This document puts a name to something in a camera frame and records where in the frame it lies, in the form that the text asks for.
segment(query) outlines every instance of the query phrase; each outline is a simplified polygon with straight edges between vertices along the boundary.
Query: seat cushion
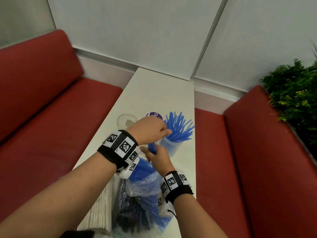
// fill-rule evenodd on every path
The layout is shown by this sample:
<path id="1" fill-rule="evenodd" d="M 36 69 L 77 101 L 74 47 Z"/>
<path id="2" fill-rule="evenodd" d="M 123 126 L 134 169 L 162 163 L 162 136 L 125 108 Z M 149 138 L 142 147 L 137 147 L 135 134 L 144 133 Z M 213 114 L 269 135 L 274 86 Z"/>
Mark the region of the seat cushion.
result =
<path id="1" fill-rule="evenodd" d="M 224 114 L 255 238 L 317 237 L 317 168 L 257 86 Z"/>
<path id="2" fill-rule="evenodd" d="M 84 72 L 57 30 L 0 50 L 0 142 Z"/>
<path id="3" fill-rule="evenodd" d="M 195 109 L 196 197 L 229 238 L 251 237 L 224 117 Z"/>
<path id="4" fill-rule="evenodd" d="M 121 92 L 82 78 L 0 147 L 0 222 L 72 170 Z"/>

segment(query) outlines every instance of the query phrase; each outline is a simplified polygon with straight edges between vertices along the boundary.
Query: left hand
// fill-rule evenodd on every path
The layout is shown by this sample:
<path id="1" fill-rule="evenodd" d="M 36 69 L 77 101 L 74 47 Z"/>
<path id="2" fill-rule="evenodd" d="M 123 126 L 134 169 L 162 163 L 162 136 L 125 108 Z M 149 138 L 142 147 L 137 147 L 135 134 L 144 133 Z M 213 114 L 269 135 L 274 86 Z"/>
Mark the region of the left hand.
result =
<path id="1" fill-rule="evenodd" d="M 138 145 L 154 143 L 172 133 L 164 121 L 154 115 L 140 119 L 126 131 L 135 138 Z"/>

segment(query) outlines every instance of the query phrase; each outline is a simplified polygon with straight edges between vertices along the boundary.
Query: right hand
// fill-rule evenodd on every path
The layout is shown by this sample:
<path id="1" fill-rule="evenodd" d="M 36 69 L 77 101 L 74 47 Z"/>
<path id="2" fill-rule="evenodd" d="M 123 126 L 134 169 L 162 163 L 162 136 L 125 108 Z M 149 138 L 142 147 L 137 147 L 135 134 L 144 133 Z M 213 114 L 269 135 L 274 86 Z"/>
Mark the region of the right hand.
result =
<path id="1" fill-rule="evenodd" d="M 148 162 L 152 161 L 154 168 L 157 172 L 162 176 L 165 177 L 167 173 L 175 170 L 170 157 L 168 156 L 167 150 L 160 145 L 156 146 L 156 155 L 151 153 L 150 150 L 144 146 L 141 146 L 141 151 L 145 154 Z"/>

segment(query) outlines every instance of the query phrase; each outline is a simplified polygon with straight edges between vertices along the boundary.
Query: leaves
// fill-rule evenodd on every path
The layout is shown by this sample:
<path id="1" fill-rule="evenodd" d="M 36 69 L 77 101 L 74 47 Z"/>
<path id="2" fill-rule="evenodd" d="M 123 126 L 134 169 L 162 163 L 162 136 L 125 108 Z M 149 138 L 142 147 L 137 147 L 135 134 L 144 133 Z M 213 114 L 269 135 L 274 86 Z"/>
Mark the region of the leaves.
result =
<path id="1" fill-rule="evenodd" d="M 270 103 L 280 111 L 278 120 L 303 132 L 310 144 L 317 144 L 317 47 L 314 48 L 313 65 L 304 67 L 295 59 L 294 65 L 281 65 L 260 80 L 270 93 Z"/>

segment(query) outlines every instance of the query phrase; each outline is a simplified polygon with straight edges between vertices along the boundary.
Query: plastic cup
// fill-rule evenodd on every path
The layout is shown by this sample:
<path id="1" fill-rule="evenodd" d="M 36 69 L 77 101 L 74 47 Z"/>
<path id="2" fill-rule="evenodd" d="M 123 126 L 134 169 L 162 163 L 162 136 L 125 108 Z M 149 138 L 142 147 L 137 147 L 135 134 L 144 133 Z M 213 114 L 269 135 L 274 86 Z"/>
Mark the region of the plastic cup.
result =
<path id="1" fill-rule="evenodd" d="M 166 137 L 164 137 L 160 141 L 160 145 L 166 148 L 168 155 L 170 157 L 172 157 L 176 153 L 177 149 L 180 147 L 182 143 L 183 142 L 175 143 L 175 142 L 169 141 Z"/>

